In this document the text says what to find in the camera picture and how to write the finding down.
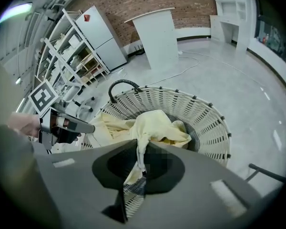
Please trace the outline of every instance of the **yellow cloth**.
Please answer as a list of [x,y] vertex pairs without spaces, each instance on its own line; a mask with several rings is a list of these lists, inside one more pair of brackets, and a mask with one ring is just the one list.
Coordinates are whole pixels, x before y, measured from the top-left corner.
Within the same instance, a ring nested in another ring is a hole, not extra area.
[[136,120],[120,120],[110,114],[100,113],[90,124],[95,126],[95,132],[87,137],[92,146],[107,146],[124,140],[138,140],[137,163],[126,179],[127,184],[133,184],[142,177],[144,153],[149,140],[164,142],[176,147],[187,148],[191,136],[185,133],[182,121],[173,123],[162,110],[145,112]]

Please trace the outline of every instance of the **white podium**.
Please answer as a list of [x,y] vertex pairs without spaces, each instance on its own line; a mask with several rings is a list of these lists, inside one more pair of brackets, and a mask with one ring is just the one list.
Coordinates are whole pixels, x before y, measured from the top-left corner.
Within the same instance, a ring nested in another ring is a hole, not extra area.
[[135,26],[150,67],[163,68],[178,63],[178,47],[171,11],[155,10],[125,21]]

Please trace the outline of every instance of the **basket handle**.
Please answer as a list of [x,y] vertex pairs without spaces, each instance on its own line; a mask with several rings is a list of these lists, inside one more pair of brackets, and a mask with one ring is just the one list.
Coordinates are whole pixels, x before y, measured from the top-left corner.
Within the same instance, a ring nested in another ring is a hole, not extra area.
[[116,104],[116,100],[114,99],[114,97],[112,96],[112,93],[111,93],[111,90],[113,89],[113,87],[117,84],[120,84],[120,83],[127,83],[129,85],[132,85],[134,87],[134,90],[136,92],[143,92],[140,88],[139,88],[139,85],[137,85],[136,83],[132,82],[132,81],[129,81],[129,80],[118,80],[114,83],[112,83],[112,85],[109,87],[109,90],[108,90],[108,95],[110,97],[110,100],[113,104]]

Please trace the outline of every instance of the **shiny floor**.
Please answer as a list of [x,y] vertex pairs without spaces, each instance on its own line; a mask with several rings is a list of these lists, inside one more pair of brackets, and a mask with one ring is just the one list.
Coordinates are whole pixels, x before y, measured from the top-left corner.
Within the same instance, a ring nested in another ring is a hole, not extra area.
[[[95,97],[92,115],[83,113],[83,118],[89,121],[107,103],[109,86],[116,80],[147,85],[176,75],[199,61],[196,67],[155,85],[195,94],[214,104],[225,116],[232,133],[228,168],[241,178],[246,179],[254,172],[248,167],[250,163],[286,176],[286,89],[279,79],[250,53],[238,54],[233,45],[197,39],[178,42],[178,49],[210,55],[231,66],[207,56],[183,53],[180,57],[186,58],[180,59],[176,67],[159,65],[151,69],[146,54],[133,56],[109,74],[107,81],[101,78],[96,88],[85,89],[79,96],[79,100]],[[112,93],[130,88],[120,84]],[[75,110],[75,105],[69,105],[70,114]],[[262,196],[282,185],[260,173],[249,183]]]

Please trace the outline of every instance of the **refrigerator door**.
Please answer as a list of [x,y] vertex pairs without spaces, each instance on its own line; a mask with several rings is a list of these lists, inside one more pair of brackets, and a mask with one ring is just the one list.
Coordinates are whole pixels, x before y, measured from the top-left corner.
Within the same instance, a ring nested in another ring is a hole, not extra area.
[[127,62],[114,38],[100,46],[96,52],[109,70]]
[[[84,21],[84,15],[90,15],[89,21]],[[85,13],[83,13],[75,23],[95,50],[113,38],[113,35],[95,6],[89,8]]]

